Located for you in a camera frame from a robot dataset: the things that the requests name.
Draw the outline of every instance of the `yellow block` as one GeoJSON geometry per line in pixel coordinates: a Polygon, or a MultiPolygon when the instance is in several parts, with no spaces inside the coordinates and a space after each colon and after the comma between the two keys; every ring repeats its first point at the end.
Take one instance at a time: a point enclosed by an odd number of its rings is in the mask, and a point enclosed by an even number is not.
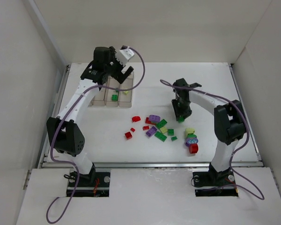
{"type": "Polygon", "coordinates": [[[162,127],[162,128],[160,128],[160,131],[161,131],[161,133],[166,133],[166,132],[168,132],[168,129],[166,128],[166,127],[162,127]]]}
{"type": "Polygon", "coordinates": [[[195,129],[194,128],[186,128],[185,129],[185,137],[187,137],[189,134],[194,134],[195,133],[195,129]]]}

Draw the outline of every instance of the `red toy brick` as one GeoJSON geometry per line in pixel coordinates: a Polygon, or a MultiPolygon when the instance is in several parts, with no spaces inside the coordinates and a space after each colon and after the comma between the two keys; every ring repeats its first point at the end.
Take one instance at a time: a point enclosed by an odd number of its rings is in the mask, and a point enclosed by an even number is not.
{"type": "Polygon", "coordinates": [[[196,154],[198,152],[198,150],[199,150],[198,144],[191,144],[188,147],[188,150],[189,150],[190,154],[196,154]]]}
{"type": "Polygon", "coordinates": [[[155,124],[156,124],[156,123],[151,123],[151,122],[149,121],[149,117],[146,118],[146,122],[145,122],[145,123],[150,124],[150,125],[155,125],[155,124]]]}
{"type": "Polygon", "coordinates": [[[130,139],[130,138],[132,138],[132,134],[131,134],[130,132],[127,132],[127,133],[125,134],[125,136],[126,136],[126,139],[127,139],[127,140],[130,139]]]}
{"type": "Polygon", "coordinates": [[[133,116],[132,117],[132,122],[137,122],[137,121],[140,121],[141,118],[139,116],[133,116]]]}

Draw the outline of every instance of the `green toy brick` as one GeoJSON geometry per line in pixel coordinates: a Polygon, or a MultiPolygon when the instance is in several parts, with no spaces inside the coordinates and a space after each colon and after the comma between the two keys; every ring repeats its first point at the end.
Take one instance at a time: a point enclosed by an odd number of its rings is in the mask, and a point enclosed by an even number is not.
{"type": "Polygon", "coordinates": [[[189,134],[189,135],[187,135],[187,137],[186,138],[195,138],[195,137],[197,137],[196,135],[191,135],[191,134],[189,134]]]}
{"type": "Polygon", "coordinates": [[[164,127],[164,125],[166,125],[167,123],[168,122],[165,119],[163,119],[162,121],[160,121],[159,123],[156,124],[156,127],[158,129],[160,129],[160,128],[164,127]]]}
{"type": "Polygon", "coordinates": [[[180,116],[178,119],[178,123],[183,123],[183,122],[184,122],[184,118],[182,116],[180,116]]]}
{"type": "Polygon", "coordinates": [[[168,129],[168,135],[173,136],[174,135],[174,129],[168,129]]]}
{"type": "Polygon", "coordinates": [[[118,95],[112,95],[111,100],[112,101],[117,101],[118,100],[118,95]]]}
{"type": "Polygon", "coordinates": [[[163,142],[168,138],[167,136],[163,135],[159,131],[156,132],[155,137],[157,137],[158,139],[160,139],[163,142]]]}

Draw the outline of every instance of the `red block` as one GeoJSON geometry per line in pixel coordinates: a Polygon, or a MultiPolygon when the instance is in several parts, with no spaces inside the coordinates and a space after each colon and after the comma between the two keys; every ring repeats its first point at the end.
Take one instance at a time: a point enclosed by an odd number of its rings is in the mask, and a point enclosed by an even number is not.
{"type": "Polygon", "coordinates": [[[198,144],[191,144],[188,147],[188,150],[189,150],[190,154],[196,154],[198,152],[198,150],[199,150],[198,144]]]}
{"type": "Polygon", "coordinates": [[[143,127],[142,127],[142,130],[149,130],[149,129],[150,129],[149,126],[143,126],[143,127]]]}
{"type": "Polygon", "coordinates": [[[130,138],[132,138],[132,134],[131,134],[130,132],[127,132],[127,133],[125,134],[125,136],[126,136],[126,139],[127,139],[127,140],[130,139],[130,138]]]}
{"type": "Polygon", "coordinates": [[[145,123],[150,124],[150,125],[156,125],[156,123],[151,123],[151,122],[149,121],[149,117],[146,118],[146,122],[145,122],[145,123]]]}
{"type": "Polygon", "coordinates": [[[133,116],[132,117],[132,122],[137,122],[137,121],[140,121],[141,118],[139,116],[133,116]]]}

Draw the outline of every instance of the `robotic arm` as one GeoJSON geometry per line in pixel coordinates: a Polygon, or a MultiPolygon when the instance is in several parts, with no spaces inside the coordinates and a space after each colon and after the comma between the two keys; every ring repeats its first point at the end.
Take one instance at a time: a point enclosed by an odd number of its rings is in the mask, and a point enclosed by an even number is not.
{"type": "MultiPolygon", "coordinates": [[[[201,87],[198,83],[188,85],[183,78],[176,80],[173,86],[192,89],[201,87]]],[[[218,139],[215,155],[208,172],[193,173],[195,187],[218,187],[229,184],[228,177],[233,175],[229,165],[230,157],[246,132],[243,120],[233,106],[222,100],[193,90],[174,88],[173,91],[176,98],[172,100],[172,105],[177,121],[181,118],[186,119],[192,114],[191,102],[200,105],[214,116],[214,132],[218,139]]],[[[238,100],[234,100],[233,103],[244,114],[242,104],[238,100]]]]}
{"type": "Polygon", "coordinates": [[[92,86],[103,85],[107,82],[109,76],[122,84],[133,71],[133,67],[129,67],[125,73],[122,73],[126,63],[133,56],[134,52],[129,48],[122,47],[116,52],[113,47],[96,47],[94,50],[94,59],[83,71],[76,92],[69,103],[56,118],[50,117],[47,120],[47,132],[51,145],[59,123],[66,114],[68,114],[58,133],[54,148],[59,153],[68,154],[69,160],[73,161],[78,166],[82,174],[89,174],[93,163],[87,157],[87,153],[82,152],[85,139],[78,124],[89,103],[101,88],[95,87],[85,94],[84,91],[92,86]],[[73,107],[74,103],[81,95],[83,95],[83,97],[78,104],[73,107]]]}

